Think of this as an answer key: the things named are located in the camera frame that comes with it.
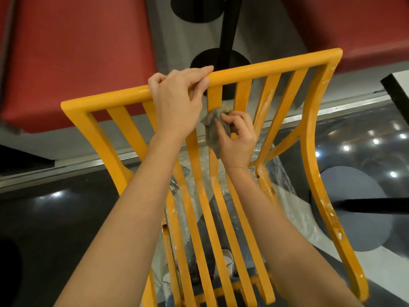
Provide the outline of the person's left hand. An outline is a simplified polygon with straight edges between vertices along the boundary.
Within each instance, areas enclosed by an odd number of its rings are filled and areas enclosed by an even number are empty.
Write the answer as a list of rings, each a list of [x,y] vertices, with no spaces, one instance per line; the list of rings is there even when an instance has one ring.
[[[202,101],[192,101],[195,85],[214,67],[172,70],[168,75],[156,73],[148,80],[157,114],[156,134],[182,142],[195,129]]]

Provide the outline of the person's right hand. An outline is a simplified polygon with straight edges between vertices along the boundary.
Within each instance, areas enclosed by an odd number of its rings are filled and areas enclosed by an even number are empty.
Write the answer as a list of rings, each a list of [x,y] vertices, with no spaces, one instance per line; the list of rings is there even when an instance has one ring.
[[[228,174],[248,169],[249,162],[257,143],[257,135],[250,115],[245,112],[232,111],[221,118],[234,126],[237,138],[219,138],[220,159]]]

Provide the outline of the grey cleaning cloth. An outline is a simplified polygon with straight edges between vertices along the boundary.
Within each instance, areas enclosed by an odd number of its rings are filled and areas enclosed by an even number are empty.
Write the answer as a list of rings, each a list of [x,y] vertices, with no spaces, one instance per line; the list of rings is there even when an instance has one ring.
[[[220,143],[215,121],[218,120],[224,128],[226,134],[231,137],[232,133],[230,124],[226,123],[221,118],[222,114],[229,115],[230,112],[231,110],[228,107],[222,106],[209,111],[208,114],[201,120],[201,123],[205,126],[205,142],[207,146],[213,150],[217,159],[220,159]]]

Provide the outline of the yellow slatted chair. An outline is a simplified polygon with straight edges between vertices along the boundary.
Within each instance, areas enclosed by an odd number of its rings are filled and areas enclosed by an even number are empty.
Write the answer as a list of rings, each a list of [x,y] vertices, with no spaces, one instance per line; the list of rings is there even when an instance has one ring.
[[[252,81],[256,78],[265,77],[253,121],[257,136],[259,136],[280,76],[285,72],[292,72],[262,148],[256,160],[251,161],[249,165],[254,166],[261,189],[277,206],[280,206],[265,163],[279,156],[300,140],[304,170],[313,198],[318,204],[319,213],[323,217],[330,238],[335,244],[335,248],[347,271],[352,292],[361,302],[364,302],[369,297],[368,282],[326,193],[316,156],[314,155],[315,128],[320,103],[342,54],[341,49],[329,49],[213,72],[209,76],[207,108],[208,111],[221,108],[222,88],[225,85],[236,83],[233,108],[240,111],[245,110],[249,102]],[[85,136],[102,159],[119,194],[122,194],[129,184],[133,172],[122,164],[113,145],[92,113],[106,110],[138,157],[144,160],[148,147],[127,111],[126,106],[132,104],[143,105],[154,130],[156,130],[156,110],[148,86],[77,98],[61,103],[63,112]],[[220,187],[218,178],[219,161],[214,151],[209,148],[207,151],[209,169],[205,173],[209,174],[210,184],[206,185],[202,172],[196,130],[187,137],[186,145],[193,175],[191,185],[195,186],[197,190],[214,258],[217,264],[222,264],[222,247],[208,202],[206,186],[212,187],[232,254],[236,256],[235,261],[240,281],[232,283],[228,271],[224,270],[221,271],[221,286],[213,289],[212,277],[208,271],[197,226],[195,206],[189,192],[189,184],[184,176],[182,166],[177,160],[173,169],[173,176],[181,192],[182,203],[176,205],[170,190],[166,198],[166,210],[162,220],[163,242],[175,307],[201,307],[201,304],[206,304],[207,307],[217,307],[217,298],[225,298],[229,307],[238,307],[235,291],[240,291],[248,306],[256,307],[257,300],[253,286],[257,287],[266,304],[275,302],[272,274],[268,273],[264,265],[231,178],[226,175],[228,190],[231,192],[234,207],[238,213],[255,264],[256,275],[252,277],[248,274]]]

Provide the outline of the person's left forearm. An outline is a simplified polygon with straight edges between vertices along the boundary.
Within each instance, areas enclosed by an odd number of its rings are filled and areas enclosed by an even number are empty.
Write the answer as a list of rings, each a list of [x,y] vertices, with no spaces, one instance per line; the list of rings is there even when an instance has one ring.
[[[189,130],[160,130],[54,307],[139,307]]]

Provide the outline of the person's right forearm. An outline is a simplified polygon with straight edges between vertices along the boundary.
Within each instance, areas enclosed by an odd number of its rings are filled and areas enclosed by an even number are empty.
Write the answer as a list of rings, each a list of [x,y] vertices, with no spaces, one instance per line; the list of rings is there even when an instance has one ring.
[[[248,168],[226,165],[225,170],[290,307],[363,307],[331,265],[255,183]]]

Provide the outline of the black round table base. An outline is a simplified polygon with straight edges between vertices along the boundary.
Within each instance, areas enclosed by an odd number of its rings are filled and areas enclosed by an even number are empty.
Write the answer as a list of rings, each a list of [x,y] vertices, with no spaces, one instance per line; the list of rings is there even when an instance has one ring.
[[[171,0],[171,9],[184,21],[209,23],[223,14],[225,0]]]
[[[202,68],[212,65],[214,71],[250,65],[250,61],[235,50],[229,52],[212,48],[199,53],[191,63],[191,68]]]

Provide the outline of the black table pole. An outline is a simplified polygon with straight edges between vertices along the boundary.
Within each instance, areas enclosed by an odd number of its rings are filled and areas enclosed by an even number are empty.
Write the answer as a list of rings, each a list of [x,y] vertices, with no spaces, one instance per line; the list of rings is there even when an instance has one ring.
[[[226,70],[245,64],[242,62],[242,55],[233,50],[241,6],[242,0],[225,0],[220,45],[215,66],[216,71]]]
[[[337,210],[352,213],[409,215],[409,198],[364,198],[335,201]]]

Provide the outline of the clear plastic sheet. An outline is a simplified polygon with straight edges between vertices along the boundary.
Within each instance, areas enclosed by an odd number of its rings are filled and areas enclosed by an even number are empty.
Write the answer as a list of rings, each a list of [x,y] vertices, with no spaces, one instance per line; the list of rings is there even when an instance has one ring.
[[[221,247],[231,250],[227,234],[225,229],[222,225],[222,219],[220,210],[216,203],[216,198],[214,196],[214,192],[211,187],[211,181],[209,178],[209,156],[208,156],[208,149],[205,146],[199,148],[200,153],[200,160],[201,160],[201,167],[204,171],[203,179],[204,179],[204,186],[206,190],[206,198],[208,206],[211,210],[213,220],[215,222],[217,235],[219,241],[221,243]],[[180,164],[182,173],[187,181],[187,187],[189,190],[189,194],[193,196],[192,199],[192,209],[195,213],[196,223],[199,219],[203,216],[202,207],[199,202],[199,197],[197,193],[197,189],[195,186],[194,178],[193,178],[193,171],[192,166],[190,165],[190,159],[188,156],[187,150],[181,151],[179,154]],[[280,159],[277,157],[273,160],[268,161],[265,164],[267,173],[269,175],[270,181],[272,183],[273,189],[279,199],[280,204],[282,205],[287,217],[294,223],[294,225],[299,229],[299,231],[306,237],[312,237],[314,234],[317,233],[317,230],[310,225],[312,212],[308,210],[308,207],[305,206],[306,202],[300,199],[295,192],[293,185],[289,180],[289,176],[284,170]],[[244,221],[239,220],[238,216],[238,209],[236,208],[233,202],[233,191],[230,191],[227,185],[227,181],[225,178],[225,170],[223,165],[219,164],[219,180],[221,182],[221,190],[223,194],[224,201],[226,203],[226,207],[232,221],[232,226],[234,232],[236,234],[236,238],[238,240],[238,245],[240,247],[244,263],[246,265],[248,274],[250,276],[250,280],[253,282],[253,288],[255,291],[256,299],[258,302],[258,306],[261,306],[262,303],[262,290],[258,289],[256,286],[257,277],[260,276],[258,270],[255,265],[254,257],[255,255],[252,254],[249,248],[249,238],[246,237],[245,228],[244,228]],[[181,237],[182,241],[185,244],[189,239],[190,229],[187,223],[187,217],[185,213],[185,208],[183,205],[183,200],[181,196],[180,187],[173,176],[171,179],[170,189],[175,201],[175,206],[177,209],[178,220],[180,224],[181,230]],[[160,283],[159,277],[162,276],[162,269],[165,264],[168,264],[170,260],[165,259],[165,237],[164,234],[160,235],[160,239],[158,240],[156,252],[154,256],[154,260],[152,262],[152,267],[154,271],[154,282],[155,288],[157,291],[157,297],[159,300],[158,307],[175,307],[175,300],[170,298],[168,301],[165,300],[164,293],[162,290],[162,284]]]

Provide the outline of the person's dark trousers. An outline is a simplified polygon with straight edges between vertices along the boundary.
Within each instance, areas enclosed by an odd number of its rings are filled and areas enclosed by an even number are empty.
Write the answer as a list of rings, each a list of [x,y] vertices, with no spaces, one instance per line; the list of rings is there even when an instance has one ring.
[[[209,234],[207,232],[207,227],[206,227],[206,223],[205,223],[203,216],[197,222],[197,227],[199,230],[200,239],[201,239],[202,247],[203,247],[205,258],[206,258],[208,272],[211,277],[212,287],[213,289],[216,289],[216,288],[221,287],[222,284],[221,284],[219,277],[214,277],[214,272],[216,269],[216,261],[214,258]],[[187,240],[185,244],[185,251],[187,255],[187,263],[188,263],[189,274],[190,274],[190,278],[191,278],[191,282],[193,286],[193,292],[195,294],[202,293],[203,288],[201,284],[201,278],[200,278],[200,273],[198,270],[196,254],[193,248],[191,237],[189,237],[189,239]]]

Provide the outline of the red bench seat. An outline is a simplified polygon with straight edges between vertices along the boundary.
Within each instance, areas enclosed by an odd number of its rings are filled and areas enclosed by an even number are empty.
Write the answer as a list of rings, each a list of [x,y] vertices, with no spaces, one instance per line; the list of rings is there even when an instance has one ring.
[[[156,72],[146,0],[19,0],[0,118],[26,133],[68,128],[61,102]]]
[[[281,0],[309,52],[340,48],[337,72],[409,61],[409,0]]]

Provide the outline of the white shoe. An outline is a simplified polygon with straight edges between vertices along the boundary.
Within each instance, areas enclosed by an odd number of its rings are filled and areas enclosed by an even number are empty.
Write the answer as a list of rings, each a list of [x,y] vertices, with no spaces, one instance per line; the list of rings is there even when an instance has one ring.
[[[234,262],[233,254],[229,249],[226,249],[226,248],[222,249],[222,254],[223,254],[224,262],[228,270],[229,277],[231,280],[233,280],[236,278],[236,275],[237,275],[237,269],[236,269],[236,265]],[[213,273],[213,281],[215,282],[219,279],[220,279],[220,273],[218,271],[217,264],[215,264],[214,273]]]
[[[171,278],[170,278],[170,272],[168,265],[165,264],[165,266],[162,269],[162,277],[161,277],[161,283],[162,283],[162,290],[164,293],[165,300],[168,301],[170,298],[173,298],[173,292],[171,289]]]

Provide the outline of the grey round table base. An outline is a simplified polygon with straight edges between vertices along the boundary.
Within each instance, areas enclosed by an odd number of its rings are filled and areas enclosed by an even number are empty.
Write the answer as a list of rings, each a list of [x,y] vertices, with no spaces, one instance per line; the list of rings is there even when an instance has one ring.
[[[355,206],[364,207],[369,200],[386,198],[381,186],[361,170],[334,166],[321,172],[325,190],[333,209],[354,251],[372,251],[389,238],[394,217],[391,214],[350,212],[341,208],[345,200],[361,200]]]

